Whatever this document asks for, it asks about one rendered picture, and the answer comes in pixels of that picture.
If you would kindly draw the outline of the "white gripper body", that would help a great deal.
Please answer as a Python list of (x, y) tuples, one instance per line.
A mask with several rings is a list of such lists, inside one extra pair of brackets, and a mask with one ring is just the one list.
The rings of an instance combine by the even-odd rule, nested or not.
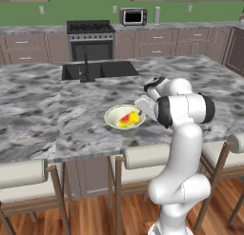
[(134, 101), (134, 104), (137, 108), (143, 111), (147, 116), (149, 116), (154, 121), (156, 120), (154, 114), (154, 104), (155, 101), (148, 97), (147, 95), (141, 95)]

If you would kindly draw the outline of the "white bowl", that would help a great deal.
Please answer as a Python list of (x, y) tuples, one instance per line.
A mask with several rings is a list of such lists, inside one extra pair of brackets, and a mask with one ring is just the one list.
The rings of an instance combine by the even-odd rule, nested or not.
[[(128, 114), (130, 111), (136, 111), (139, 114), (139, 122), (126, 128), (122, 128), (118, 125), (118, 120)], [(146, 114), (141, 111), (139, 108), (133, 105), (119, 105), (110, 108), (104, 116), (105, 122), (113, 128), (120, 130), (129, 130), (136, 127), (139, 127), (146, 120)]]

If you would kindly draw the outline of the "black sink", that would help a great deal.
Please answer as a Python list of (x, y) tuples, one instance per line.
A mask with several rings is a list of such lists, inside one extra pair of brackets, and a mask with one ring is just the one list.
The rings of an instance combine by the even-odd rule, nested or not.
[[(97, 78), (136, 76), (138, 72), (129, 61), (88, 63), (91, 77)], [(79, 80), (79, 70), (84, 70), (85, 64), (69, 64), (62, 68), (62, 80)]]

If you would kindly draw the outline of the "white cushioned wooden stool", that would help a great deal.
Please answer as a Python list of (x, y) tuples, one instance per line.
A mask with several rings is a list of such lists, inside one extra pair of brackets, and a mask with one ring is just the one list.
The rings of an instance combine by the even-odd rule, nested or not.
[(65, 201), (74, 213), (66, 164), (45, 159), (0, 164), (0, 220), (9, 235), (16, 235), (9, 216), (58, 208), (65, 235), (71, 235)]
[(169, 144), (128, 147), (108, 157), (109, 207), (115, 207), (115, 235), (120, 235), (121, 198), (142, 194), (147, 201), (148, 185), (165, 167)]
[(244, 176), (244, 133), (231, 134), (226, 141), (208, 142), (203, 145), (200, 164), (209, 173), (211, 195), (200, 208), (194, 230), (198, 231), (214, 195), (219, 180)]

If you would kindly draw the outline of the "brown base cupboards with drawers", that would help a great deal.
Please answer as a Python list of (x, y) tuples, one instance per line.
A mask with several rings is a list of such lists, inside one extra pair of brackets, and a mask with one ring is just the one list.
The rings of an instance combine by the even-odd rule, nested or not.
[(230, 28), (138, 29), (115, 33), (115, 58), (206, 55), (222, 63)]
[(1, 34), (0, 49), (7, 65), (70, 61), (64, 32)]

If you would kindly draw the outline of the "black tap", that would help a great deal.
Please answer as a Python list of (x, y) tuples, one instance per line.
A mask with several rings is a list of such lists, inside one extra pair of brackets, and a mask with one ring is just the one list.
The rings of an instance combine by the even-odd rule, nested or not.
[(84, 70), (79, 70), (80, 82), (81, 83), (94, 82), (94, 79), (91, 77), (90, 71), (89, 71), (88, 53), (87, 53), (86, 44), (83, 45), (83, 55), (84, 55), (85, 66), (84, 66)]

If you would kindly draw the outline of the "black and steel oven range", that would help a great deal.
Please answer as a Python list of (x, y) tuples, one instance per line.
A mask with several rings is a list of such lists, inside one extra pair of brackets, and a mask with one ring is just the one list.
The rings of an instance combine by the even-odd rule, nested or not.
[(75, 20), (67, 22), (71, 60), (110, 60), (113, 58), (115, 29), (109, 20)]

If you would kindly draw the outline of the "steel toaster oven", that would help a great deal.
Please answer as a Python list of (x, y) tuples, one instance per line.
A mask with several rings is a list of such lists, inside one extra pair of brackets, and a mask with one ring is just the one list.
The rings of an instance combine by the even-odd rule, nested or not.
[(145, 26), (148, 11), (143, 8), (121, 8), (119, 11), (120, 23), (123, 26)]

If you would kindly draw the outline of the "white paper towel roll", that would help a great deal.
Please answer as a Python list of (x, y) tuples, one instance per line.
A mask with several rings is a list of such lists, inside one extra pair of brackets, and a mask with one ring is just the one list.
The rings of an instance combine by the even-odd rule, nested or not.
[(160, 7), (155, 7), (154, 8), (154, 16), (153, 16), (153, 23), (155, 25), (160, 24), (160, 13), (161, 13), (161, 8)]

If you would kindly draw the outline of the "brown island cabinet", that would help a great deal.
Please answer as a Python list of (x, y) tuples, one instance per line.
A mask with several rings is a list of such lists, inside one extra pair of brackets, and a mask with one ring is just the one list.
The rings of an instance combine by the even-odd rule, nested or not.
[(108, 162), (106, 157), (90, 158), (66, 163), (74, 200), (107, 195)]

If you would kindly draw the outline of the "dark brown panelled cabinet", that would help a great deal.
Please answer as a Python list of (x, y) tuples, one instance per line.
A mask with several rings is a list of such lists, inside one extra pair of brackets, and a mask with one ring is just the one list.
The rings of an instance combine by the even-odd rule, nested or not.
[(232, 28), (223, 65), (244, 77), (244, 29)]

